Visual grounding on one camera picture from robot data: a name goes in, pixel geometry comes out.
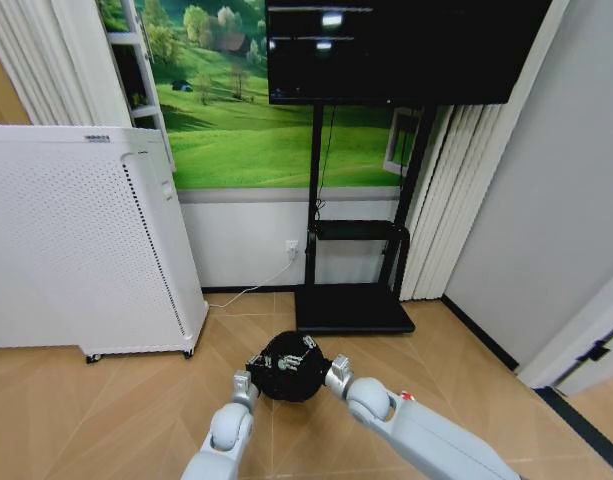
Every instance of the tv stand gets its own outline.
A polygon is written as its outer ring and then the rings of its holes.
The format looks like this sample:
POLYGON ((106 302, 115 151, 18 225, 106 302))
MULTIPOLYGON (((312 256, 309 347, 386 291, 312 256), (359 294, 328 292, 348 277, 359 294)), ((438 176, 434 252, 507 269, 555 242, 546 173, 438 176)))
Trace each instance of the tv stand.
POLYGON ((415 329, 399 303, 410 235, 405 223, 437 108, 426 107, 402 187, 395 219, 317 220, 317 191, 324 104, 313 106, 308 232, 304 284, 295 291, 297 330, 312 334, 408 333, 415 329), (379 280, 359 284, 315 284, 317 240, 386 240, 379 280), (393 288, 389 281, 397 251, 393 288))

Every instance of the wall mural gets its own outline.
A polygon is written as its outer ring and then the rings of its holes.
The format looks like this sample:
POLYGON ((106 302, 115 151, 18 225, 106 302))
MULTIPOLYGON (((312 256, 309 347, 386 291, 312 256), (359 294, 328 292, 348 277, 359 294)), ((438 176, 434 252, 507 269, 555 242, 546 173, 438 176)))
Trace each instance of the wall mural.
MULTIPOLYGON (((150 38, 177 187, 307 186, 312 108, 268 104, 264 0, 136 6, 150 38)), ((121 31, 119 0, 100 0, 100 10, 107 29, 121 31)), ((327 107, 324 150, 331 112, 327 107)), ((392 109, 337 108, 326 186, 399 184, 399 175, 383 168, 392 117, 392 109)), ((411 136, 399 135, 389 158, 407 159, 411 136)))

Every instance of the black tv screen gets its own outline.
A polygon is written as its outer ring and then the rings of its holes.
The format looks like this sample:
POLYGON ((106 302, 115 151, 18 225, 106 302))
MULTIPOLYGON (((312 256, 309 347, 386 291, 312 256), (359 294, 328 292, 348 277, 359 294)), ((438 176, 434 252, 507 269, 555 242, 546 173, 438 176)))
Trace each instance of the black tv screen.
POLYGON ((550 0, 267 0, 274 104, 508 101, 550 0))

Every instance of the white wall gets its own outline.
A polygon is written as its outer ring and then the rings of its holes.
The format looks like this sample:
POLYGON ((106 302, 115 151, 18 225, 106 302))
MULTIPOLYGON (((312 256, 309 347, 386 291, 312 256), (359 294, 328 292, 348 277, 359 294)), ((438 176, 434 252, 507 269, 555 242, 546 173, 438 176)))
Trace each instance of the white wall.
MULTIPOLYGON (((392 219, 397 202, 329 201, 323 219, 392 219)), ((295 264, 269 285, 304 281, 306 202, 182 204, 186 230, 202 287, 257 285, 288 263, 286 240, 299 240, 295 264)), ((320 283, 372 282, 383 242, 318 242, 320 283)))
POLYGON ((573 0, 446 294, 520 364, 613 275, 613 0, 573 0))

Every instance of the white curtain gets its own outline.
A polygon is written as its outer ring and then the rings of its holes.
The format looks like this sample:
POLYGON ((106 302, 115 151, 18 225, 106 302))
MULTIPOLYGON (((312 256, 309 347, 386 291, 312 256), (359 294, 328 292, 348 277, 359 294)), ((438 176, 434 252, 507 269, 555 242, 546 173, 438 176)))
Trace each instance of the white curtain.
POLYGON ((400 300, 444 293, 567 5, 551 3, 507 104, 438 112, 415 187, 400 300))
POLYGON ((0 61, 33 124, 131 126, 94 0, 0 0, 0 61))

